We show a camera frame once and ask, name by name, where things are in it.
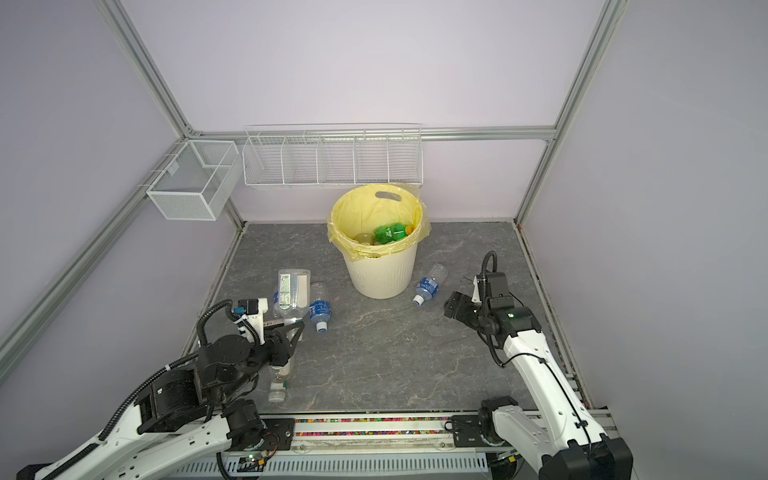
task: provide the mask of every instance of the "green soda bottle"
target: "green soda bottle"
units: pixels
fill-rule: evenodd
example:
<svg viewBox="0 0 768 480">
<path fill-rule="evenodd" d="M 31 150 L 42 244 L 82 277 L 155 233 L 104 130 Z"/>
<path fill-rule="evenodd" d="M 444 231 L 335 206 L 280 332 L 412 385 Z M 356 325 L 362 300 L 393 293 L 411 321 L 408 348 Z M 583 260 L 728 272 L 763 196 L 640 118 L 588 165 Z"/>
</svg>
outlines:
<svg viewBox="0 0 768 480">
<path fill-rule="evenodd" d="M 376 236 L 376 241 L 382 245 L 402 240 L 408 236 L 406 226 L 402 223 L 393 223 L 392 225 L 379 227 L 373 231 L 373 234 Z"/>
</svg>

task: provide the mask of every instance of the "wire shelf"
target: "wire shelf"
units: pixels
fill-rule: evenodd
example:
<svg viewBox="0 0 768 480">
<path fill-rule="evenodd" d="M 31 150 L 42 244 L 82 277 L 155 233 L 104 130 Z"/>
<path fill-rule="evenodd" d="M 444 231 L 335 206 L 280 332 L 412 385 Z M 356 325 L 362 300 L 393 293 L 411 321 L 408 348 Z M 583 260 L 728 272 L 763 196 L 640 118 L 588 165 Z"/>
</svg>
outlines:
<svg viewBox="0 0 768 480">
<path fill-rule="evenodd" d="M 423 183 L 421 134 L 249 134 L 245 184 L 255 188 Z"/>
<path fill-rule="evenodd" d="M 216 220 L 240 178 L 233 141 L 189 140 L 147 189 L 168 220 Z"/>
</svg>

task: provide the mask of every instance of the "blue label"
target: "blue label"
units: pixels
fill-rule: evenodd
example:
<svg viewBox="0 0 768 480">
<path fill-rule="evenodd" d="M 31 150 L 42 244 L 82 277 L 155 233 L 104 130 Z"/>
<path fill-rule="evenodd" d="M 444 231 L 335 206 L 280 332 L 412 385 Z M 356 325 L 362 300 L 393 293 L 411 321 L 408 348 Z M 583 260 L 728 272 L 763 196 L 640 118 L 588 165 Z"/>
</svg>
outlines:
<svg viewBox="0 0 768 480">
<path fill-rule="evenodd" d="M 310 305 L 310 319 L 315 315 L 323 315 L 324 313 L 331 314 L 331 304 L 325 300 L 318 300 Z"/>
<path fill-rule="evenodd" d="M 438 289 L 438 284 L 431 278 L 422 278 L 422 281 L 419 282 L 419 288 L 423 288 L 424 290 L 428 291 L 432 296 L 435 296 Z"/>
</svg>

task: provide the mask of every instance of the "gray marble floor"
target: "gray marble floor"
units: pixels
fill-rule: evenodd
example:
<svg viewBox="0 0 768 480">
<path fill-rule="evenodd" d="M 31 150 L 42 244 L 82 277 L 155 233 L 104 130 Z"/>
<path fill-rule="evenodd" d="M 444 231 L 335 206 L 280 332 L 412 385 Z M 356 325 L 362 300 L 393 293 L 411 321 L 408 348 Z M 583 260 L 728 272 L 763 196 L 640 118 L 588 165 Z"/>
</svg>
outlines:
<svg viewBox="0 0 768 480">
<path fill-rule="evenodd" d="M 271 307 L 277 271 L 307 268 L 312 281 L 328 285 L 333 310 L 327 333 L 314 331 L 307 322 L 285 402 L 266 400 L 270 373 L 262 372 L 251 393 L 259 410 L 473 410 L 481 400 L 500 395 L 535 409 L 517 370 L 497 367 L 475 332 L 442 315 L 442 304 L 453 290 L 472 294 L 471 278 L 488 250 L 498 253 L 498 269 L 507 274 L 510 291 L 545 323 L 509 223 L 434 223 L 432 233 L 419 244 L 413 281 L 433 263 L 448 267 L 449 276 L 436 298 L 421 307 L 411 302 L 412 288 L 387 300 L 358 293 L 341 253 L 328 242 L 324 224 L 250 225 L 218 300 L 267 296 Z M 236 332 L 219 314 L 207 329 L 211 339 Z"/>
</svg>

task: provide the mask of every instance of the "bottle label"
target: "bottle label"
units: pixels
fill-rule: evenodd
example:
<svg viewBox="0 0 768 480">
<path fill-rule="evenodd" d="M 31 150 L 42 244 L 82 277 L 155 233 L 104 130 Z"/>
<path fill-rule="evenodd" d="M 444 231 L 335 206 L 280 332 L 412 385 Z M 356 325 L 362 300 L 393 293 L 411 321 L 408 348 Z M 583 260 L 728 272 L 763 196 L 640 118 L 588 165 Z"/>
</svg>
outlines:
<svg viewBox="0 0 768 480">
<path fill-rule="evenodd" d="M 331 304 L 325 300 L 317 300 L 310 305 L 310 319 L 315 315 L 322 315 L 324 313 L 331 314 Z"/>
<path fill-rule="evenodd" d="M 290 273 L 284 273 L 280 275 L 280 308 L 288 310 L 290 308 Z"/>
<path fill-rule="evenodd" d="M 419 282 L 419 288 L 423 288 L 424 290 L 428 291 L 430 295 L 435 296 L 438 289 L 438 284 L 431 278 L 422 278 L 422 281 Z"/>
</svg>

